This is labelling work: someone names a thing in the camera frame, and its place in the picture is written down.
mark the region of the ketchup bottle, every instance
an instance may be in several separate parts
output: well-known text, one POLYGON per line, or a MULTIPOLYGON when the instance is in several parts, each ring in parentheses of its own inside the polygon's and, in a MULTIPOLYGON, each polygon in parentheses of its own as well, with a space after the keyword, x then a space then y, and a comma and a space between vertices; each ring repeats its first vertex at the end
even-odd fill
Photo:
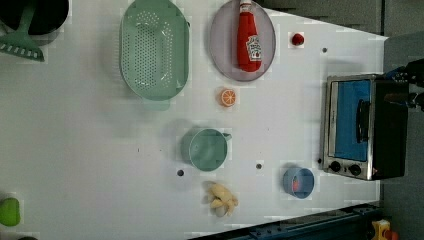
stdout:
POLYGON ((237 60, 239 67, 246 72, 255 72, 262 64, 262 49, 252 13, 252 0, 240 1, 237 60))

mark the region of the green colander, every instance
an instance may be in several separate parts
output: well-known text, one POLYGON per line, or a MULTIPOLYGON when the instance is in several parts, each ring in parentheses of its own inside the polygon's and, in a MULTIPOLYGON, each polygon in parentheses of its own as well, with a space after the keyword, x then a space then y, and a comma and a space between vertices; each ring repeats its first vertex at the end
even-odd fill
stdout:
POLYGON ((168 0, 136 0, 122 18, 121 74, 150 109, 168 109, 187 82, 188 26, 168 0))

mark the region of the round plate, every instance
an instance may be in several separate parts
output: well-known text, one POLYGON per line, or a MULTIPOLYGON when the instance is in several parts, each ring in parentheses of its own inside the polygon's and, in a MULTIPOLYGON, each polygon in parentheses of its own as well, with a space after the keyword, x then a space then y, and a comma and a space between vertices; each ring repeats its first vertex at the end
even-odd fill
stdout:
POLYGON ((245 72, 237 62, 237 30, 240 1, 233 0, 216 13, 209 35, 209 48, 217 68, 227 77, 237 81, 252 81, 261 77, 271 66, 275 54, 275 31, 264 9, 252 2, 256 29, 262 47, 262 65, 256 72, 245 72))

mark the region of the green object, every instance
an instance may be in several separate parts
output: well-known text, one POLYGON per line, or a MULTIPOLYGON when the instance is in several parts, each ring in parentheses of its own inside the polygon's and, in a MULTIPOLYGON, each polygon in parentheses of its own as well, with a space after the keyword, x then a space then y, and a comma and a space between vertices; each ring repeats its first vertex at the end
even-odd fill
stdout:
POLYGON ((0 52, 44 62, 43 52, 28 35, 35 7, 36 0, 28 0, 19 28, 13 33, 0 37, 0 52))
POLYGON ((188 23, 168 0, 136 0, 122 17, 121 74, 151 109, 168 109, 184 88, 188 49, 188 23))
POLYGON ((19 201, 16 198, 7 198, 0 202, 0 224, 13 227, 19 224, 19 201))
POLYGON ((201 171, 213 171, 224 163, 231 135, 214 129, 193 129, 184 137, 181 153, 201 171))

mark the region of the toaster oven knob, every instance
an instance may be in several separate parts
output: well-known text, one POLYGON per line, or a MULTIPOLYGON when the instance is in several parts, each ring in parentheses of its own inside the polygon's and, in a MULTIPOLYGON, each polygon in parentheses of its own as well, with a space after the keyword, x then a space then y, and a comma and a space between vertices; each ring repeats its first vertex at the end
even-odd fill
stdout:
POLYGON ((342 166, 340 166, 339 162, 334 161, 330 164, 330 169, 333 170, 333 172, 338 172, 341 168, 342 166))
POLYGON ((352 173, 353 176, 358 176, 361 174, 361 167, 358 165, 352 165, 349 167, 349 171, 352 173))

